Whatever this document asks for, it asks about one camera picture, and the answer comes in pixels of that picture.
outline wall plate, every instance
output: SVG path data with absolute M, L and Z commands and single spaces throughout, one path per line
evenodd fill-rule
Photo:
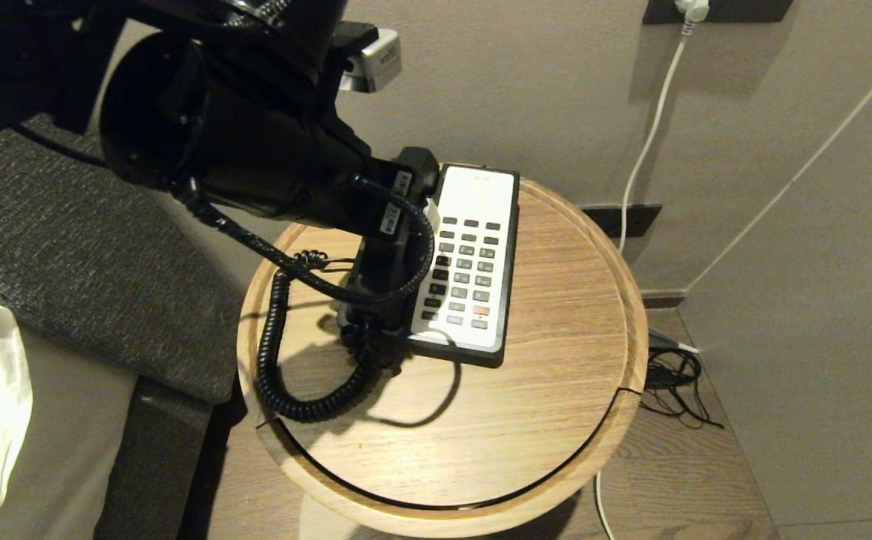
M 583 213 L 589 216 L 610 239 L 617 239 L 622 233 L 621 206 L 581 206 Z M 627 239 L 637 239 L 649 231 L 655 216 L 662 211 L 662 205 L 630 205 L 625 212 L 628 228 L 625 230 Z
M 709 0 L 710 22 L 779 22 L 786 16 L 793 0 Z M 675 0 L 649 0 L 642 24 L 682 24 L 682 13 Z

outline wooden floor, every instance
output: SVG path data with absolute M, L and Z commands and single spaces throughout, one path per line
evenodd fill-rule
M 691 342 L 676 310 L 649 311 L 649 324 Z M 713 420 L 726 424 L 707 377 L 700 382 Z M 645 397 L 651 404 L 651 397 Z M 778 539 L 730 426 L 689 428 L 640 410 L 604 469 L 603 505 L 617 540 Z M 243 421 L 233 428 L 210 519 L 210 540 L 381 540 L 305 496 L 282 475 Z M 541 518 L 493 534 L 493 540 L 606 538 L 583 489 Z

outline coiled cord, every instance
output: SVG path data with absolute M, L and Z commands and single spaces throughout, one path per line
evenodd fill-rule
M 296 264 L 306 270 L 323 270 L 329 263 L 325 253 L 305 250 L 296 253 Z M 269 407 L 276 413 L 297 422 L 322 422 L 339 416 L 373 389 L 380 368 L 370 354 L 366 336 L 360 340 L 360 348 L 355 353 L 356 369 L 341 386 L 329 395 L 315 400 L 298 400 L 286 389 L 279 371 L 279 343 L 286 327 L 286 314 L 289 310 L 289 285 L 292 276 L 278 270 L 272 277 L 268 313 L 262 337 L 259 339 L 259 352 L 256 357 L 256 389 Z M 346 328 L 344 334 L 351 334 Z
M 220 233 L 250 248 L 255 253 L 265 257 L 266 260 L 270 260 L 271 263 L 278 266 L 290 278 L 298 279 L 303 284 L 322 292 L 326 296 L 346 302 L 347 304 L 377 305 L 397 298 L 404 298 L 414 293 L 419 288 L 422 280 L 425 279 L 426 273 L 429 272 L 429 265 L 433 261 L 433 251 L 436 249 L 436 234 L 433 232 L 432 224 L 429 223 L 429 218 L 426 218 L 425 212 L 412 201 L 409 201 L 409 199 L 381 185 L 368 181 L 368 178 L 363 175 L 354 175 L 340 188 L 359 189 L 360 191 L 369 191 L 381 195 L 392 204 L 398 206 L 399 209 L 402 209 L 402 212 L 405 212 L 409 218 L 414 220 L 415 225 L 418 226 L 425 246 L 418 261 L 418 270 L 401 287 L 384 293 L 366 294 L 336 286 L 336 284 L 317 277 L 308 268 L 298 264 L 296 259 L 282 253 L 281 250 L 278 250 L 275 246 L 272 246 L 252 232 L 248 232 L 238 223 L 229 219 L 229 216 L 218 211 L 215 206 L 210 205 L 209 201 L 202 197 L 202 192 L 199 191 L 199 182 L 194 178 L 189 181 L 178 182 L 170 191 L 203 224 L 219 230 Z

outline black cable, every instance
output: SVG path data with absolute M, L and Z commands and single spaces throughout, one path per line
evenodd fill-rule
M 209 204 L 209 201 L 199 192 L 199 184 L 195 180 L 181 181 L 172 188 L 172 195 L 192 212 L 196 219 L 202 221 L 203 224 L 220 230 L 226 236 L 250 248 L 255 253 L 258 253 L 266 260 L 270 260 L 278 266 L 286 275 L 292 279 L 302 281 L 314 290 L 322 292 L 331 298 L 346 302 L 347 304 L 355 305 L 376 305 L 384 304 L 390 300 L 406 297 L 414 293 L 422 280 L 429 272 L 429 265 L 432 264 L 433 251 L 436 249 L 436 235 L 433 232 L 432 224 L 429 223 L 429 218 L 426 218 L 422 208 L 415 205 L 409 199 L 384 188 L 381 185 L 374 184 L 368 181 L 368 178 L 362 175 L 354 175 L 349 182 L 340 186 L 340 189 L 360 189 L 360 191 L 371 191 L 388 199 L 389 202 L 402 209 L 409 218 L 413 219 L 415 225 L 418 226 L 419 232 L 425 241 L 425 246 L 422 250 L 421 259 L 418 261 L 418 270 L 415 276 L 406 281 L 405 284 L 395 288 L 394 290 L 366 294 L 364 292 L 346 289 L 329 281 L 323 280 L 310 272 L 307 268 L 298 264 L 298 261 L 292 257 L 282 253 L 281 250 L 275 248 L 270 243 L 254 235 L 252 232 L 241 228 L 235 221 L 229 219 L 229 216 L 218 211 L 215 206 Z
M 81 151 L 73 150 L 68 146 L 63 146 L 47 136 L 35 133 L 26 126 L 17 124 L 15 126 L 10 126 L 10 129 L 15 133 L 21 134 L 22 137 L 28 138 L 28 140 L 31 140 L 33 143 L 37 143 L 39 146 L 51 150 L 56 154 L 61 154 L 66 158 L 70 158 L 70 160 L 79 161 L 81 164 L 92 165 L 93 167 L 102 167 L 104 169 L 109 168 L 106 165 L 106 161 L 100 160 L 98 157 L 89 156 L 89 154 L 83 154 Z
M 669 362 L 662 359 L 664 355 L 675 355 L 682 359 L 679 363 L 679 368 L 672 366 Z M 651 349 L 649 352 L 649 369 L 646 373 L 646 393 L 655 398 L 655 403 L 662 407 L 663 410 L 647 406 L 645 403 L 639 403 L 639 407 L 652 413 L 661 414 L 671 418 L 679 418 L 682 420 L 682 415 L 688 414 L 700 423 L 709 424 L 724 430 L 722 424 L 713 421 L 709 415 L 709 410 L 703 404 L 702 397 L 699 396 L 699 377 L 703 375 L 703 365 L 699 362 L 699 356 L 692 352 L 683 351 L 683 349 Z M 679 394 L 679 386 L 692 386 L 693 400 L 696 402 L 697 409 L 693 410 L 683 399 L 682 394 Z M 671 404 L 666 403 L 662 397 L 659 397 L 657 390 L 666 390 L 676 400 L 676 403 L 682 409 L 675 408 Z
M 326 264 L 325 253 L 297 253 L 295 261 L 306 270 L 323 269 Z M 272 277 L 268 313 L 262 337 L 259 339 L 259 352 L 256 356 L 256 388 L 269 407 L 276 413 L 297 422 L 322 422 L 344 413 L 373 389 L 378 380 L 380 368 L 371 355 L 368 334 L 360 334 L 350 344 L 356 346 L 356 369 L 342 385 L 329 395 L 315 400 L 298 400 L 289 393 L 279 370 L 279 343 L 286 328 L 286 314 L 289 310 L 289 284 L 292 277 L 277 271 Z M 343 337 L 353 338 L 354 327 L 344 328 Z

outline wooden table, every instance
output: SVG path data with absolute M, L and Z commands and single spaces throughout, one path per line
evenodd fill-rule
M 241 385 L 272 458 L 315 500 L 405 536 L 458 537 L 525 523 L 572 496 L 620 443 L 645 379 L 648 328 L 628 267 L 576 206 L 522 180 L 505 361 L 413 356 L 363 403 L 318 424 L 275 419 L 254 390 L 274 266 L 239 328 Z M 279 249 L 352 257 L 359 237 L 294 225 Z M 326 274 L 342 280 L 341 274 Z M 351 373 L 336 303 L 295 281 L 279 355 L 289 392 L 312 399 Z

